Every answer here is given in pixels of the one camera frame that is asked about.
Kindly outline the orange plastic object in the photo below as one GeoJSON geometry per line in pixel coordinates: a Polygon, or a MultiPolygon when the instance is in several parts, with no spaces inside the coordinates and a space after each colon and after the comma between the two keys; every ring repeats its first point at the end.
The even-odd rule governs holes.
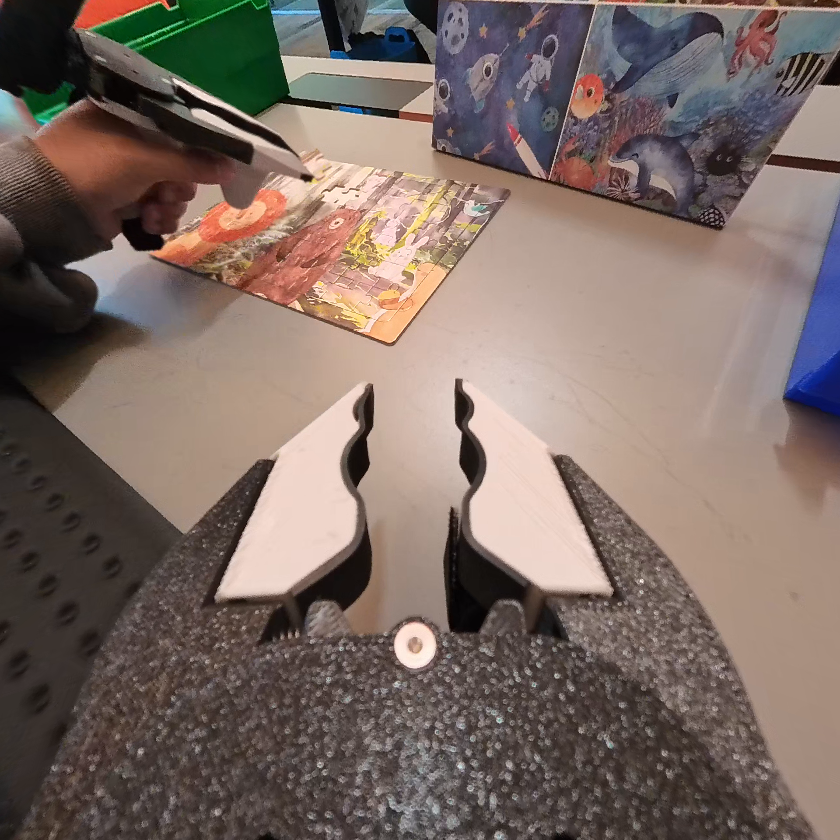
{"type": "Polygon", "coordinates": [[[171,8],[177,1],[85,1],[75,21],[76,28],[89,29],[149,6],[171,8]]]}

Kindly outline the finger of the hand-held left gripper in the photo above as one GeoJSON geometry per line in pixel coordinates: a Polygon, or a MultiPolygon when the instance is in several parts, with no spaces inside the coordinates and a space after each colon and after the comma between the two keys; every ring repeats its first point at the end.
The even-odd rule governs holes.
{"type": "Polygon", "coordinates": [[[263,178],[274,173],[304,182],[313,181],[314,175],[294,150],[265,140],[252,140],[251,145],[253,148],[251,170],[254,173],[263,178]]]}
{"type": "Polygon", "coordinates": [[[190,116],[204,129],[191,145],[247,165],[302,165],[303,160],[277,131],[227,103],[194,103],[190,116]]]}

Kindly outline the dark blue illustrated puzzle box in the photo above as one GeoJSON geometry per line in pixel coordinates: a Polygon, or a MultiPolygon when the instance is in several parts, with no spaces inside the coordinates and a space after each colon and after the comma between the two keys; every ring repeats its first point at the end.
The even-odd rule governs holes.
{"type": "Polygon", "coordinates": [[[838,50],[838,2],[441,2],[434,147],[722,229],[838,50]]]}

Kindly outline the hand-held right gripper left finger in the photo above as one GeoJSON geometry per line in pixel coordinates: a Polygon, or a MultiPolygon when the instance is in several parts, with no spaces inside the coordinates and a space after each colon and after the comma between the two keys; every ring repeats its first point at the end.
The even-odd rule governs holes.
{"type": "Polygon", "coordinates": [[[359,484],[374,389],[360,383],[283,444],[215,592],[217,604],[353,604],[371,578],[359,484]]]}

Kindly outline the grey desk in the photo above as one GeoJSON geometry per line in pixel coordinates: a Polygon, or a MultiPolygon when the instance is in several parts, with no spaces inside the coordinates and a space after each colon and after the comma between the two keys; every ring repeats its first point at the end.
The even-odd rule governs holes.
{"type": "Polygon", "coordinates": [[[180,530],[258,457],[374,385],[361,634],[445,620],[462,377],[570,455],[717,625],[814,823],[838,795],[838,421],[782,393],[838,176],[765,168],[720,232],[434,152],[431,125],[281,104],[300,151],[506,188],[392,345],[135,254],[83,264],[94,325],[14,356],[59,420],[180,530]]]}

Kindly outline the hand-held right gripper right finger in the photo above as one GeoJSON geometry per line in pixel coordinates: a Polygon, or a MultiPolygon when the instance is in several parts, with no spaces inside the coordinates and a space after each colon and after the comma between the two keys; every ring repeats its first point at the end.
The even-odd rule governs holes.
{"type": "Polygon", "coordinates": [[[614,596],[549,445],[463,379],[455,382],[455,421],[469,483],[461,506],[469,550],[543,595],[614,596]]]}

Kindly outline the person's left hand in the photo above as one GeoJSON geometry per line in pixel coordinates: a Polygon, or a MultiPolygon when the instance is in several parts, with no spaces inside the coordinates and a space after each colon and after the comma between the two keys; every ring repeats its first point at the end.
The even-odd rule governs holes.
{"type": "Polygon", "coordinates": [[[222,155],[158,140],[89,100],[41,128],[34,143],[108,241],[131,218],[150,235],[173,233],[198,186],[224,186],[235,174],[222,155]]]}

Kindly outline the person's left forearm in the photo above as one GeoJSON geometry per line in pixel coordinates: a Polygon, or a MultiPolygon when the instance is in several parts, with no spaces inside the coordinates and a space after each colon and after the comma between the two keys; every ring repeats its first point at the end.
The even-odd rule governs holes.
{"type": "Polygon", "coordinates": [[[30,138],[2,143],[2,320],[52,333],[82,329],[98,287],[70,265],[111,248],[30,138]]]}

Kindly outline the forest animal jigsaw puzzle board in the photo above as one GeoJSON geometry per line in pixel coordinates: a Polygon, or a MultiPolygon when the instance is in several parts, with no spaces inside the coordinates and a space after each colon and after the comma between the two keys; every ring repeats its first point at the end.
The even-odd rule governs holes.
{"type": "Polygon", "coordinates": [[[221,202],[152,257],[394,344],[510,192],[305,153],[309,182],[269,178],[246,209],[221,202]]]}

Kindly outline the dark grey desk flap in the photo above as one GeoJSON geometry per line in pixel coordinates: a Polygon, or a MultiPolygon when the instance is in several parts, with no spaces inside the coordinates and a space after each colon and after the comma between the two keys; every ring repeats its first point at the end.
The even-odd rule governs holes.
{"type": "Polygon", "coordinates": [[[287,101],[303,107],[399,119],[406,107],[432,88],[419,80],[348,77],[309,72],[289,83],[287,101]]]}

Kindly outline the blue plastic object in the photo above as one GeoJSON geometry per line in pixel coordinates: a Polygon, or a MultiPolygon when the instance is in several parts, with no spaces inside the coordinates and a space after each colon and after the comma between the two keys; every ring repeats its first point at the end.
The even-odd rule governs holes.
{"type": "Polygon", "coordinates": [[[839,415],[839,211],[826,241],[784,398],[839,415]]]}

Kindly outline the dark perforated panel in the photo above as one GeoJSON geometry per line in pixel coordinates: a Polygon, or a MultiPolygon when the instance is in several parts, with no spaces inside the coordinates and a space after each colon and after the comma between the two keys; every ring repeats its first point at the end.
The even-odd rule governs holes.
{"type": "Polygon", "coordinates": [[[100,646],[181,536],[2,376],[2,838],[16,834],[47,776],[100,646]]]}

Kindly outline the green plastic bin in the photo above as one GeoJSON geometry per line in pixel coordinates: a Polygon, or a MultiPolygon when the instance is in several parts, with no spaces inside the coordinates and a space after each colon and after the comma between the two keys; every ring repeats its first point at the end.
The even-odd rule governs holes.
{"type": "Polygon", "coordinates": [[[177,1],[89,29],[251,116],[289,94],[267,1],[177,1]]]}

